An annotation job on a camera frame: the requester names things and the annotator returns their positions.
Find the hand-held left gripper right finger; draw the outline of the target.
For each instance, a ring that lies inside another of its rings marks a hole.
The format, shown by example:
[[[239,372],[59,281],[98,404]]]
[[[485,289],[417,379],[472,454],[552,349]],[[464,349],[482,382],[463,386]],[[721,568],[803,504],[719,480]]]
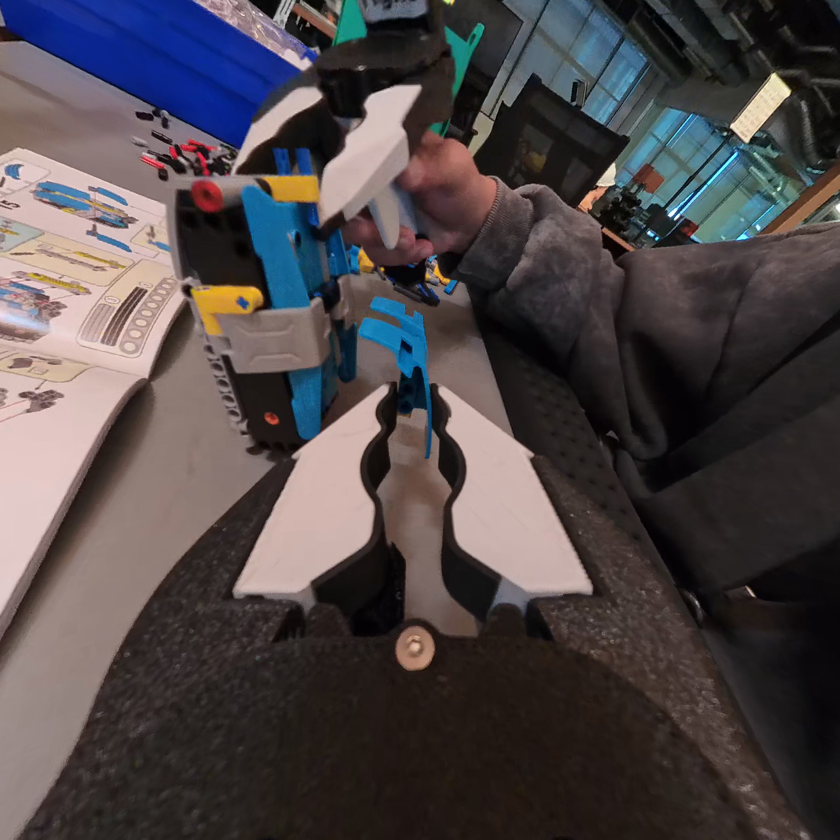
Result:
[[[457,602],[592,595],[593,584],[533,453],[445,386],[435,387],[444,504],[441,571]]]

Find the black cabinet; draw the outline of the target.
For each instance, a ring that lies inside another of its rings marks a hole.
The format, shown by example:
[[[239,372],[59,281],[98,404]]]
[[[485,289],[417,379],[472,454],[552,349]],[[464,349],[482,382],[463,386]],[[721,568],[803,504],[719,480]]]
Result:
[[[512,105],[501,106],[474,156],[483,175],[511,189],[549,187],[577,207],[628,144],[531,74]]]

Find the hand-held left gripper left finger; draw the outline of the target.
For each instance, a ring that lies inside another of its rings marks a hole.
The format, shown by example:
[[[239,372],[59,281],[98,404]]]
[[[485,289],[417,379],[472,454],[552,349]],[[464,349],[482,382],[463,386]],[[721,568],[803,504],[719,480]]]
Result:
[[[293,456],[233,596],[372,602],[390,562],[378,489],[391,468],[396,384],[380,386]]]

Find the pile of small brick parts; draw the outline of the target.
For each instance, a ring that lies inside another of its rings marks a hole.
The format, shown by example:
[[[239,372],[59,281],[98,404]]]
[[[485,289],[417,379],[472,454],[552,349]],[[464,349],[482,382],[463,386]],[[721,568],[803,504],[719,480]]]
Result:
[[[194,138],[175,141],[170,135],[171,118],[160,108],[137,110],[135,117],[151,125],[150,137],[161,146],[158,150],[145,139],[132,138],[132,143],[142,150],[141,160],[155,168],[160,180],[167,181],[171,173],[195,177],[230,175],[236,153],[234,147],[227,143],[206,143]],[[440,271],[436,257],[427,262],[422,281],[403,284],[395,279],[396,269],[375,265],[359,246],[346,245],[345,251],[352,271],[376,275],[391,285],[394,291],[423,305],[437,306],[440,293],[450,297],[458,287],[456,280],[446,278]]]

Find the person's right forearm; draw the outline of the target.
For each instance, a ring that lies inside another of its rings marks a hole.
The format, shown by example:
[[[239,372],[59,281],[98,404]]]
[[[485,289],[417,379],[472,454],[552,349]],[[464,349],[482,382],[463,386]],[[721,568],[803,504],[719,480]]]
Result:
[[[838,224],[620,259],[550,189],[497,187],[462,256],[550,352],[673,574],[697,593],[838,594]]]

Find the grey desk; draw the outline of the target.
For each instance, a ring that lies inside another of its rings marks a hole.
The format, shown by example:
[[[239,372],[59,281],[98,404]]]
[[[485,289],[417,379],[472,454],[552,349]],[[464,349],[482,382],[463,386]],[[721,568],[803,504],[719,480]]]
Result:
[[[164,185],[135,160],[134,117],[144,103],[24,42],[2,43],[2,151],[22,147],[163,198]],[[433,380],[510,431],[468,292],[459,284],[426,309]],[[270,468],[246,453],[229,426],[193,318],[176,320],[152,380],[119,415],[87,473],[2,641],[2,698],[24,705],[52,690],[43,672],[69,667],[60,695],[104,669],[133,619],[173,563]],[[433,520],[395,515],[407,570],[407,614],[452,635],[475,621],[439,578]]]

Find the open instruction booklet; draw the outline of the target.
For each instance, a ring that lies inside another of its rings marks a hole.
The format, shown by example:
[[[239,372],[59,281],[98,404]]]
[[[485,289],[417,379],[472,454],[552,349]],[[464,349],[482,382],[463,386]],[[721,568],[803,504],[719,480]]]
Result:
[[[185,301],[163,203],[1,156],[1,634]]]

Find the person's right hand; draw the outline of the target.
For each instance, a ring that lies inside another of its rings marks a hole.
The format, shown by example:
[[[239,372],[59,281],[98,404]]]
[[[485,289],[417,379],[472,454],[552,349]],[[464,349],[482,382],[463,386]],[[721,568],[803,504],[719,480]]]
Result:
[[[497,197],[497,182],[479,173],[469,150],[456,140],[426,131],[398,185],[424,216],[420,235],[401,227],[386,248],[367,212],[343,228],[346,241],[362,247],[379,266],[411,265],[431,256],[464,254],[483,228]]]

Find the blue plastic bin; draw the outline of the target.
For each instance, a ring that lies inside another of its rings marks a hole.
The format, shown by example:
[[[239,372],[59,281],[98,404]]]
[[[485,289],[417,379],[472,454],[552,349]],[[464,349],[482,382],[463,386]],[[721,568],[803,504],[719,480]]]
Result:
[[[248,2],[3,1],[24,41],[239,147],[268,95],[317,57]]]

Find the blue fender brick assembly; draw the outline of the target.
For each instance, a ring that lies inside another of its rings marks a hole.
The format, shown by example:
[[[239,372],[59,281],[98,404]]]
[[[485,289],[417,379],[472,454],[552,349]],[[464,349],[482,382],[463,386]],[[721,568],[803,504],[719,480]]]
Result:
[[[358,337],[391,352],[400,377],[397,383],[396,410],[409,417],[415,410],[426,412],[425,458],[432,450],[433,408],[428,375],[428,348],[424,316],[420,311],[408,314],[406,306],[385,297],[374,297],[370,310],[390,322],[367,317],[359,327]]]

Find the blue grey toy brick model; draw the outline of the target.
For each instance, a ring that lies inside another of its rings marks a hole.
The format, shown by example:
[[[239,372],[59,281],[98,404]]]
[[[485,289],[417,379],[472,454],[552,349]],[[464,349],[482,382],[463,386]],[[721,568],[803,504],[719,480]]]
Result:
[[[351,264],[319,234],[306,150],[277,174],[181,177],[167,207],[176,276],[228,421],[253,449],[315,438],[357,373]]]

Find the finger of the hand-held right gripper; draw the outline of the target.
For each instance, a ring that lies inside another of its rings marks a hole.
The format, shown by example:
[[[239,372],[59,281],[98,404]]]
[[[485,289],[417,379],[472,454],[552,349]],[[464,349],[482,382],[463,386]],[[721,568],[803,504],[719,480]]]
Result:
[[[410,149],[404,122],[421,86],[392,86],[372,93],[364,117],[344,138],[341,152],[327,163],[319,188],[319,222],[342,225],[373,206],[377,225],[407,220],[404,201],[392,184],[405,170]]]
[[[324,166],[339,156],[345,129],[331,111],[319,87],[297,87],[267,104],[251,123],[239,149],[231,175],[279,174],[275,151],[288,153],[291,171],[303,173],[301,150],[309,152],[314,166]]]

